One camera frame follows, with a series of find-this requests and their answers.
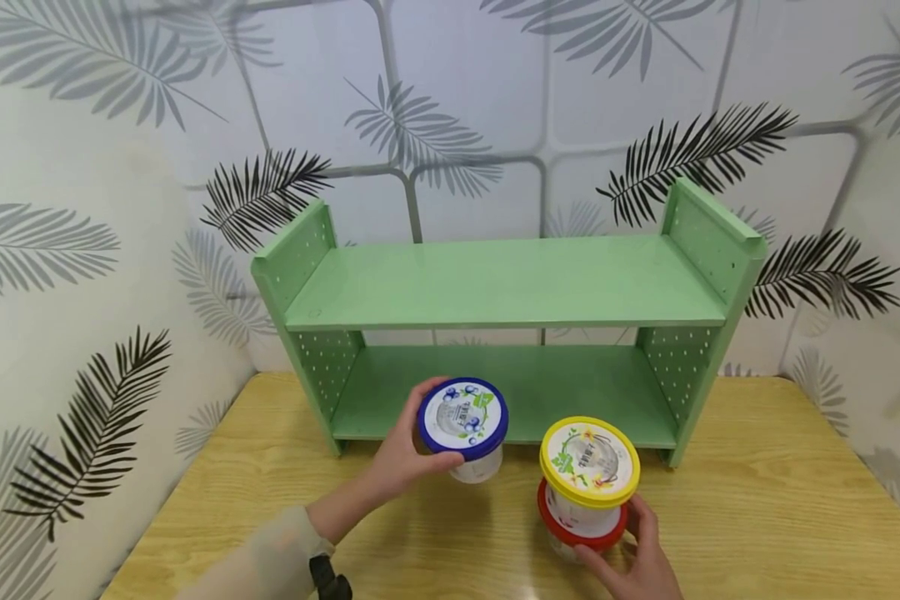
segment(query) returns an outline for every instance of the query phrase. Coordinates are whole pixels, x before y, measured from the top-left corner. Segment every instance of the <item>black watch strap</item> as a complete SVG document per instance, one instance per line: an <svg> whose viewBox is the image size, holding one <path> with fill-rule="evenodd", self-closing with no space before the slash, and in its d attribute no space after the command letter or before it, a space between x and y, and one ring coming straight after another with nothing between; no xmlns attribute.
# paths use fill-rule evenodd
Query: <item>black watch strap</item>
<svg viewBox="0 0 900 600"><path fill-rule="evenodd" d="M350 582L347 581L347 577L334 574L328 555L320 554L310 558L310 576L313 586L317 587L319 600L351 600L353 598Z"/></svg>

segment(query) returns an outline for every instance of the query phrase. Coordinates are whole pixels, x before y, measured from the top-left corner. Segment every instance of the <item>lower shelf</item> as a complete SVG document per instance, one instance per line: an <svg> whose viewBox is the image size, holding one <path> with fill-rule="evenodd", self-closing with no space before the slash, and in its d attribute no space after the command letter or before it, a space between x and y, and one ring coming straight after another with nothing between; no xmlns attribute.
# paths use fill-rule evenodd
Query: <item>lower shelf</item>
<svg viewBox="0 0 900 600"><path fill-rule="evenodd" d="M413 385L487 379L507 402L508 443L539 443L560 418L588 415L639 448L675 448L677 424L647 359L624 346L376 346L357 355L332 418L337 440L387 435Z"/></svg>

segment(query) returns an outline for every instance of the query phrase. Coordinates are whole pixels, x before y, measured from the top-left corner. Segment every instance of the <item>stacked containers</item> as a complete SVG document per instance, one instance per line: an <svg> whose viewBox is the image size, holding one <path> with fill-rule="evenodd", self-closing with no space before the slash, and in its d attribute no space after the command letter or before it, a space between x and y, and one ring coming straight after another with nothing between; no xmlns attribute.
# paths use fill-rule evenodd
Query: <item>stacked containers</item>
<svg viewBox="0 0 900 600"><path fill-rule="evenodd" d="M640 481L639 456L623 432L593 417L564 418L543 436L540 467L537 506L560 556L575 560L574 545L603 552L620 541Z"/></svg>
<svg viewBox="0 0 900 600"><path fill-rule="evenodd" d="M431 453L461 453L451 470L464 483L492 478L504 460L509 412L493 385L475 377L448 379L427 393L417 411L417 429Z"/></svg>

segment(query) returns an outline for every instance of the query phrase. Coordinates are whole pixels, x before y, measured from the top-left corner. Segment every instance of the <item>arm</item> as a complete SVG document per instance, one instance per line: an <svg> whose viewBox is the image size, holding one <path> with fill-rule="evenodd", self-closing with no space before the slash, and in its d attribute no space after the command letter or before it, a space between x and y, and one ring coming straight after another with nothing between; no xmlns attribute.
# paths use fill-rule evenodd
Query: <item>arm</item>
<svg viewBox="0 0 900 600"><path fill-rule="evenodd" d="M309 561L332 555L364 517L406 492L419 478L460 466L463 456L417 453L413 429L423 397L445 377L417 385L370 466L306 507L290 507L214 564L177 600L305 600L313 593Z"/></svg>

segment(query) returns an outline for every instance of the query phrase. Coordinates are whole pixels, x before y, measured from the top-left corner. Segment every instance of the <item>red lid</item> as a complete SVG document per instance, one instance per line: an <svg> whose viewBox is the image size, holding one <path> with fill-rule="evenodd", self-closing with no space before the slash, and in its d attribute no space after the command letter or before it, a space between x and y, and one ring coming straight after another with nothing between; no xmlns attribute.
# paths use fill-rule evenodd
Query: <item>red lid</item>
<svg viewBox="0 0 900 600"><path fill-rule="evenodd" d="M615 543L620 542L624 537L624 531L627 530L628 505L624 504L620 507L620 520L616 527L603 537L580 537L574 532L568 531L563 525L557 522L556 518L550 513L550 507L547 507L547 480L541 479L540 485L537 487L537 509L540 511L540 518L543 519L547 529L560 542L568 546L584 545L593 548L596 552L603 552L611 548Z"/></svg>

